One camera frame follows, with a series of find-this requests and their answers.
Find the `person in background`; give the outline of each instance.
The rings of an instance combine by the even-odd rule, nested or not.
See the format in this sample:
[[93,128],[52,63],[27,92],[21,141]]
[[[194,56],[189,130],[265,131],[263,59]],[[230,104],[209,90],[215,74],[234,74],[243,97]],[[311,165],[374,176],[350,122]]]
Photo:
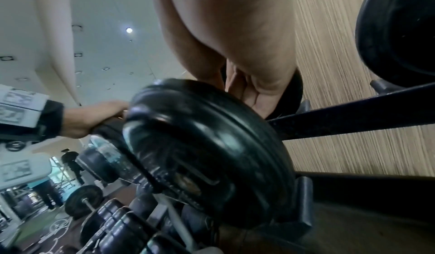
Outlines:
[[38,181],[30,182],[27,186],[41,197],[42,201],[46,206],[48,206],[50,211],[53,211],[55,208],[51,203],[51,199],[58,207],[63,206],[62,197],[54,188],[50,178],[46,177]]
[[82,179],[82,175],[80,174],[80,171],[83,171],[83,168],[81,168],[80,165],[78,165],[76,162],[78,153],[76,151],[70,151],[69,149],[66,149],[62,152],[64,152],[64,154],[61,157],[63,165],[71,169],[71,171],[76,176],[76,179],[80,183],[80,185],[85,184],[85,182]]

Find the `wood grain wall panel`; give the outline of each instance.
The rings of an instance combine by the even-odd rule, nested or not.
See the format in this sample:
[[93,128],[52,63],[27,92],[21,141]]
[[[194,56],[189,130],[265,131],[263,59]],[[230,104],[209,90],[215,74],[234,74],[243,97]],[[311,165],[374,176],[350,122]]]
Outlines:
[[[314,109],[373,96],[354,31],[363,0],[295,0],[297,59]],[[433,125],[286,141],[299,171],[435,176]]]

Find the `teal shirt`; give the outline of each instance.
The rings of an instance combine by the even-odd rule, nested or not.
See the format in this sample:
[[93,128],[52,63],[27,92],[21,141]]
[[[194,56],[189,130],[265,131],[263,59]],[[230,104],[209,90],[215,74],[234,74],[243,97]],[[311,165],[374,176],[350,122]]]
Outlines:
[[48,181],[48,180],[50,180],[50,178],[45,177],[45,178],[43,178],[43,179],[41,179],[41,180],[34,181],[34,182],[30,182],[30,183],[27,184],[27,186],[28,186],[29,188],[33,188],[33,187],[35,187],[36,185],[39,185],[39,184],[41,184],[41,183],[43,183],[43,182],[45,182],[45,181]]

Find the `dumbbell handle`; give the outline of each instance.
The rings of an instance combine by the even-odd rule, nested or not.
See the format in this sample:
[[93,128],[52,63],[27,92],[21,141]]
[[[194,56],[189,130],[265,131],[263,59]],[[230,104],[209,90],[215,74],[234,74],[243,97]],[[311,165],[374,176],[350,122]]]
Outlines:
[[82,199],[82,203],[86,204],[86,206],[91,210],[92,212],[95,211],[95,208],[92,207],[92,205],[89,203],[87,198]]

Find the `white ceiling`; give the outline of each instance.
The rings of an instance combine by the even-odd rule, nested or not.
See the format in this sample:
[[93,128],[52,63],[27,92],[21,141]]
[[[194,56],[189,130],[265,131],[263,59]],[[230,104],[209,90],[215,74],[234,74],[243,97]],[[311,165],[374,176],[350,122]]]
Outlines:
[[[47,61],[42,30],[32,0],[0,0],[0,83],[46,92],[35,69]],[[165,44],[152,0],[71,0],[77,88],[81,104],[113,98],[130,100],[154,79],[180,77],[182,66]],[[133,33],[126,33],[131,27]],[[28,77],[30,81],[15,79]]]

